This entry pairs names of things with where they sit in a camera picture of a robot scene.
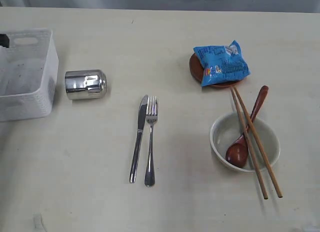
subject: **white plastic basket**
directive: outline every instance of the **white plastic basket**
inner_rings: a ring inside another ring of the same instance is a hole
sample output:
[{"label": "white plastic basket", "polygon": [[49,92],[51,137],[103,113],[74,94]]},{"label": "white plastic basket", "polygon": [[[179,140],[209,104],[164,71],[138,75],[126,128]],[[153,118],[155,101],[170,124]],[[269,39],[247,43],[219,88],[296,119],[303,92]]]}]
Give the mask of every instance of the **white plastic basket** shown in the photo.
[{"label": "white plastic basket", "polygon": [[45,117],[52,110],[58,56],[48,29],[0,32],[0,121]]}]

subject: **white bowl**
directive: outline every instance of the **white bowl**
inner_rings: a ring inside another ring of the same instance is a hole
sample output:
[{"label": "white bowl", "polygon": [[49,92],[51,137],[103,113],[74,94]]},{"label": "white bowl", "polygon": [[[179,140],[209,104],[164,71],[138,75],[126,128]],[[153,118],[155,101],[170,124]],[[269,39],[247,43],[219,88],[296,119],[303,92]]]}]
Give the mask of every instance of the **white bowl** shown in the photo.
[{"label": "white bowl", "polygon": [[[256,118],[254,126],[260,137],[264,151],[268,157],[269,163],[273,166],[280,155],[280,143],[274,131],[261,119]],[[225,160],[227,149],[232,145],[242,133],[241,124],[237,113],[229,113],[218,118],[210,129],[210,144],[218,159],[227,168],[241,172],[255,172],[250,156],[243,168],[238,168]],[[258,146],[251,132],[249,132],[256,158],[261,170],[266,166],[260,154]]]}]

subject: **stainless steel cup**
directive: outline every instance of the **stainless steel cup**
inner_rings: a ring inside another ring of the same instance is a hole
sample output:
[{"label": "stainless steel cup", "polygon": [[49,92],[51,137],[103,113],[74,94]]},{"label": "stainless steel cup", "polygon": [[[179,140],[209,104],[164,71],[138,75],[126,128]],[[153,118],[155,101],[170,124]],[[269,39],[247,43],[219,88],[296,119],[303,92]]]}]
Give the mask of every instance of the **stainless steel cup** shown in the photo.
[{"label": "stainless steel cup", "polygon": [[70,100],[101,98],[107,92],[106,75],[101,70],[66,72],[64,83]]}]

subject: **gray wall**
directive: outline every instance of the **gray wall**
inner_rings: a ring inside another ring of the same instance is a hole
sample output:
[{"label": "gray wall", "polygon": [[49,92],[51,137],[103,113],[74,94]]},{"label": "gray wall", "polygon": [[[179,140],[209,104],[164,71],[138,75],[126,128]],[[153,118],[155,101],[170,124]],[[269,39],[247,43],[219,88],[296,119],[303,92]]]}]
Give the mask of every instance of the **gray wall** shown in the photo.
[{"label": "gray wall", "polygon": [[7,6],[110,8],[148,10],[207,10],[320,12],[320,0],[2,0]]}]

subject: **wooden spoon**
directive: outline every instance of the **wooden spoon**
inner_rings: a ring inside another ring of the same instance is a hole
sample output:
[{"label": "wooden spoon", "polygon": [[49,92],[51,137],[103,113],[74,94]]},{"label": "wooden spoon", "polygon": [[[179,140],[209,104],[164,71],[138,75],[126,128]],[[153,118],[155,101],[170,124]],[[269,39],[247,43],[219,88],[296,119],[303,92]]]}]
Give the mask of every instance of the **wooden spoon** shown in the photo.
[{"label": "wooden spoon", "polygon": [[[254,107],[251,112],[251,121],[253,122],[256,118],[258,111],[260,110],[262,104],[265,101],[265,98],[268,94],[269,87],[264,85],[261,87],[259,94],[256,98]],[[250,128],[247,125],[246,131],[249,132]],[[245,166],[248,158],[248,145],[246,142],[246,139],[244,137],[244,134],[242,134],[226,151],[225,159],[229,163],[233,164],[234,166],[237,166],[239,168],[242,168]]]}]

